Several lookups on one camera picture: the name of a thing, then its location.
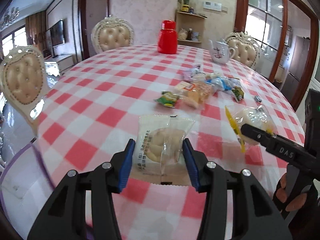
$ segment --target red thermos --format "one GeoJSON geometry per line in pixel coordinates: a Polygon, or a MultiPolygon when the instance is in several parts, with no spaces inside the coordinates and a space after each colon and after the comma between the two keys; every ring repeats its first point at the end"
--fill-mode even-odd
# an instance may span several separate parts
{"type": "Polygon", "coordinates": [[[163,21],[159,33],[158,52],[163,54],[176,54],[178,48],[178,35],[174,21],[163,21]]]}

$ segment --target white teapot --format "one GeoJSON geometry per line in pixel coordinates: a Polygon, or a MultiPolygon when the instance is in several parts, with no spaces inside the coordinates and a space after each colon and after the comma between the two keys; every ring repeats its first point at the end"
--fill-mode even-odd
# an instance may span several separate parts
{"type": "Polygon", "coordinates": [[[236,51],[234,48],[229,48],[229,45],[226,44],[224,40],[216,41],[215,43],[212,40],[210,42],[210,55],[213,62],[218,64],[226,64],[231,58],[234,57],[236,51]]]}

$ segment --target television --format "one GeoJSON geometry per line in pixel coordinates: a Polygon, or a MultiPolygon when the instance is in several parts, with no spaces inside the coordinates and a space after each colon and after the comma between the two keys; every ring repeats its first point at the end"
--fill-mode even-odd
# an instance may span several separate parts
{"type": "Polygon", "coordinates": [[[55,25],[53,25],[49,30],[50,30],[52,47],[56,47],[65,43],[62,19],[58,21],[55,25]]]}

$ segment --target door frame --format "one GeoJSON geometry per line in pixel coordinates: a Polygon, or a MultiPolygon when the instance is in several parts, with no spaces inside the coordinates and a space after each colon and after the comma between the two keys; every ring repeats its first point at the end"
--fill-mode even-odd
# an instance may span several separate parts
{"type": "MultiPolygon", "coordinates": [[[[79,15],[79,22],[80,22],[81,38],[82,38],[81,39],[81,54],[82,54],[83,60],[90,57],[89,47],[88,47],[88,37],[87,37],[86,1],[87,0],[78,0],[78,3],[79,3],[78,15],[79,15]]],[[[108,15],[111,14],[110,0],[107,0],[107,12],[108,12],[108,15]]]]}
{"type": "MultiPolygon", "coordinates": [[[[318,45],[319,45],[319,20],[316,14],[312,11],[312,9],[309,8],[303,1],[301,0],[289,0],[289,1],[292,2],[294,5],[296,5],[300,10],[302,10],[310,18],[310,21],[311,21],[310,48],[308,53],[308,59],[302,74],[302,78],[295,92],[295,95],[293,99],[290,101],[292,108],[294,109],[294,111],[296,111],[308,88],[313,70],[315,68],[316,58],[318,53],[318,45]]],[[[249,0],[238,0],[237,8],[236,8],[235,28],[234,28],[235,31],[239,31],[239,30],[244,31],[245,29],[246,17],[248,14],[248,4],[249,4],[249,0]]],[[[285,9],[284,14],[286,14],[286,21],[283,20],[283,24],[287,23],[287,13],[288,13],[287,1],[286,1],[286,4],[284,1],[284,9],[285,9]]],[[[284,48],[284,40],[285,40],[285,35],[283,36],[283,31],[282,31],[282,34],[280,37],[279,49],[278,49],[278,51],[281,51],[281,54],[280,53],[277,54],[275,64],[273,65],[271,74],[269,76],[269,81],[271,83],[274,81],[276,71],[278,70],[282,51],[284,48]]]]}

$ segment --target dining table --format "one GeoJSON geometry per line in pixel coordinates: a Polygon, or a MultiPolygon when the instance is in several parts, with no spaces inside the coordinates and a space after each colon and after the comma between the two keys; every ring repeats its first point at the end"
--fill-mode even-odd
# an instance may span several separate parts
{"type": "MultiPolygon", "coordinates": [[[[39,116],[37,141],[50,179],[57,186],[69,170],[94,170],[123,151],[130,138],[137,138],[140,116],[186,116],[195,120],[187,135],[195,150],[204,152],[208,160],[225,170],[249,169],[271,197],[287,163],[260,145],[242,153],[225,114],[225,106],[257,108],[260,103],[254,100],[255,95],[262,99],[277,133],[303,145],[304,131],[289,102],[267,79],[240,62],[231,59],[218,65],[209,51],[181,45],[173,55],[158,53],[154,44],[113,49],[76,64],[50,90],[39,116]],[[240,79],[244,99],[237,103],[230,94],[220,91],[190,112],[154,101],[162,91],[172,91],[182,81],[184,70],[198,64],[206,73],[240,79]]],[[[90,192],[86,197],[86,221],[92,225],[90,192]]],[[[205,198],[191,186],[129,178],[122,193],[113,194],[122,238],[196,239],[205,198]]],[[[232,193],[228,192],[229,238],[231,206],[232,193]]]]}

